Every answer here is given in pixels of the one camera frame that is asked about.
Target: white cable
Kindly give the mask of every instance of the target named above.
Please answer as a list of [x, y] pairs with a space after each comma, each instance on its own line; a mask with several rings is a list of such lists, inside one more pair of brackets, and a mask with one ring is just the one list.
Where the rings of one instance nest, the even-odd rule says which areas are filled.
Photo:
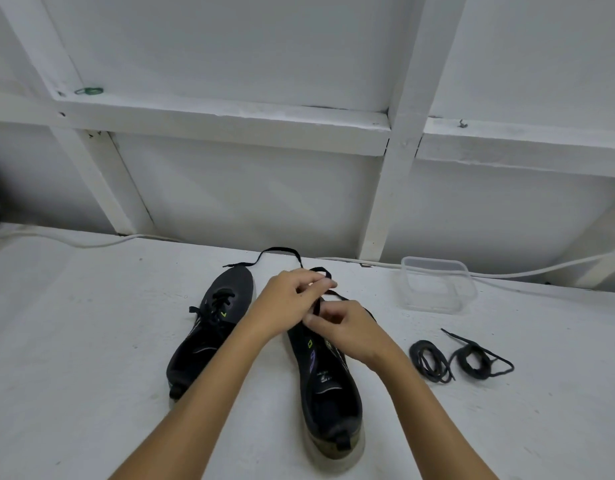
[[[495, 278], [499, 280], [504, 280], [507, 278], [523, 278], [524, 276], [534, 276], [536, 274], [549, 273], [550, 271], [556, 271], [557, 269], [562, 269], [564, 267], [576, 266], [577, 264], [583, 264], [591, 261], [598, 261], [599, 259], [606, 258], [608, 256], [612, 256], [612, 253], [599, 254], [597, 256], [590, 256], [587, 258], [576, 259], [574, 261], [568, 261], [560, 264], [555, 264], [553, 266], [544, 267], [541, 269], [536, 269], [534, 271], [524, 271], [522, 273], [510, 273], [510, 274], [484, 274], [484, 273], [472, 273], [470, 276], [475, 278]], [[384, 262], [376, 262], [376, 261], [364, 261], [362, 259], [348, 259], [348, 258], [318, 258], [318, 259], [329, 259], [331, 261], [345, 261], [345, 262], [355, 262], [359, 264], [368, 264], [370, 266], [378, 266], [378, 267], [388, 267], [391, 269], [400, 269], [400, 264], [390, 264]]]
[[55, 235], [42, 234], [42, 233], [39, 233], [39, 232], [8, 232], [7, 234], [0, 235], [0, 240], [1, 239], [9, 239], [10, 237], [44, 237], [44, 238], [50, 239], [52, 241], [62, 242], [64, 244], [67, 244], [68, 246], [71, 246], [71, 247], [76, 248], [76, 249], [107, 248], [109, 246], [116, 246], [117, 244], [129, 241], [131, 239], [136, 239], [138, 237], [147, 237], [147, 238], [150, 238], [150, 239], [160, 239], [162, 241], [181, 242], [178, 239], [172, 239], [170, 237], [162, 237], [162, 236], [159, 236], [159, 235], [132, 234], [132, 235], [127, 235], [127, 236], [124, 236], [124, 237], [122, 237], [120, 239], [117, 239], [116, 241], [106, 242], [104, 244], [80, 244], [78, 242], [72, 242], [72, 241], [65, 240], [65, 239], [63, 239], [61, 237], [58, 237], [58, 236], [55, 236]]

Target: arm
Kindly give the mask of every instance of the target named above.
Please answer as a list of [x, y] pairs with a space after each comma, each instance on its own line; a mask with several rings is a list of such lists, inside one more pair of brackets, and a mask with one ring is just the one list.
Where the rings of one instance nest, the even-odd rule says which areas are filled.
[[258, 353], [272, 337], [301, 321], [314, 301], [335, 286], [306, 269], [274, 276], [174, 409], [110, 480], [201, 478]]
[[467, 443], [394, 340], [356, 301], [326, 301], [308, 328], [365, 363], [385, 384], [424, 480], [496, 476]]

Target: transparent container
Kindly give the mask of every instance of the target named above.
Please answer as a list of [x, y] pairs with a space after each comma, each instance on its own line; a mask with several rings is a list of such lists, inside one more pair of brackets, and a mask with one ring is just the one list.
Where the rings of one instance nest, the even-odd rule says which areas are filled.
[[422, 312], [457, 314], [476, 298], [472, 277], [460, 261], [405, 257], [399, 284], [405, 306]]

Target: sneaker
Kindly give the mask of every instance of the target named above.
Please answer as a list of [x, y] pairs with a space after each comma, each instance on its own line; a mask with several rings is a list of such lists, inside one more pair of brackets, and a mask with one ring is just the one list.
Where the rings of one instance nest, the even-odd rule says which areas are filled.
[[170, 359], [166, 375], [170, 398], [178, 401], [210, 362], [255, 298], [252, 273], [235, 266], [221, 274], [206, 291], [200, 306], [190, 307], [196, 321]]
[[303, 323], [290, 329], [288, 337], [301, 375], [307, 452], [319, 468], [344, 472], [365, 448], [362, 404], [345, 355]]

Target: green object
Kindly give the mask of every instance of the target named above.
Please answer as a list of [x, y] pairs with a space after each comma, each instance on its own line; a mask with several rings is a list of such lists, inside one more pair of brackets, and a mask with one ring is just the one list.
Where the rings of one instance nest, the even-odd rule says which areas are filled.
[[81, 95], [85, 94], [86, 96], [96, 96], [99, 94], [103, 94], [104, 88], [81, 88], [74, 91], [74, 94]]

